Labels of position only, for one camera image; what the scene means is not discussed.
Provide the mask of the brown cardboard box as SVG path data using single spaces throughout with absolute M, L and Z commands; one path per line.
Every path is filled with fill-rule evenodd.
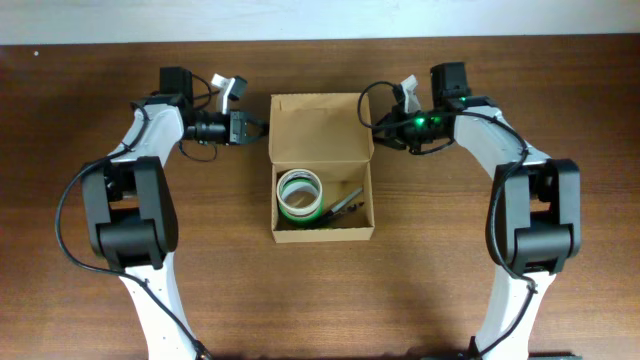
M 370 161 L 374 153 L 369 100 L 357 93 L 279 94 L 271 97 L 271 230 L 274 241 L 367 241 L 375 229 Z M 324 188 L 327 212 L 357 188 L 364 206 L 326 226 L 296 226 L 279 210 L 276 186 L 292 169 L 314 172 Z

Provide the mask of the green tape roll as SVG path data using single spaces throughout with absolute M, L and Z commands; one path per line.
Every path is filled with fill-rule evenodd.
M 313 201 L 305 206 L 290 205 L 287 200 L 291 195 L 303 193 L 313 196 Z M 307 179 L 296 179 L 280 186 L 276 192 L 278 207 L 282 215 L 290 222 L 297 225 L 309 224 L 318 219 L 324 203 L 323 192 L 320 186 Z

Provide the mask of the black white marker pen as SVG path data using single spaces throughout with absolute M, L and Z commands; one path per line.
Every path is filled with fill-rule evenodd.
M 333 212 L 337 212 L 338 210 L 340 210 L 341 208 L 351 205 L 353 203 L 358 203 L 359 201 L 356 200 L 356 198 L 363 192 L 363 188 L 357 188 L 356 190 L 354 190 L 352 193 L 350 193 L 348 196 L 346 196 L 343 200 L 340 200 L 339 202 L 337 202 L 333 207 L 331 207 L 326 213 L 324 213 L 323 215 L 321 215 L 318 220 L 315 222 L 315 227 L 323 227 L 328 225 L 329 223 L 331 223 L 332 221 L 335 221 L 337 219 L 333 219 L 332 221 L 330 221 L 328 219 L 328 215 L 327 213 L 332 210 Z

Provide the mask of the clear black ballpoint pen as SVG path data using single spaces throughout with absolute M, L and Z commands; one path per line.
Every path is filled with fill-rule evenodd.
M 330 210 L 327 215 L 328 215 L 328 219 L 330 221 L 332 221 L 333 219 L 337 219 L 340 218 L 346 214 L 349 213 L 353 213 L 355 211 L 357 211 L 358 209 L 360 209 L 361 207 L 364 206 L 363 202 L 358 202 L 358 203 L 353 203 L 351 205 L 345 206 L 343 208 L 341 208 L 340 210 L 338 210 L 337 212 L 333 212 L 332 210 Z

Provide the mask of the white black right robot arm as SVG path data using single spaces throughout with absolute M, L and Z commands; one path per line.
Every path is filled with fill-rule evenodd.
M 273 96 L 273 237 L 369 240 L 375 147 L 425 156 L 459 145 L 492 181 L 485 241 L 495 265 L 488 310 L 465 357 L 526 359 L 542 298 L 581 246 L 579 168 L 537 150 L 491 98 L 474 95 L 463 63 L 434 66 L 430 81 L 431 109 L 421 107 L 408 77 L 392 86 L 394 106 L 379 121 L 363 92 Z

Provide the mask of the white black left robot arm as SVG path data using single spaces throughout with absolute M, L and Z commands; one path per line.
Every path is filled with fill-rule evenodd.
M 265 122 L 234 110 L 245 92 L 240 76 L 219 74 L 206 82 L 207 110 L 194 93 L 197 75 L 164 67 L 159 88 L 132 104 L 134 120 L 105 159 L 79 177 L 89 241 L 107 265 L 104 273 L 126 287 L 151 359 L 208 359 L 211 354 L 189 327 L 174 270 L 179 226 L 164 173 L 173 148 L 248 145 L 267 135 Z

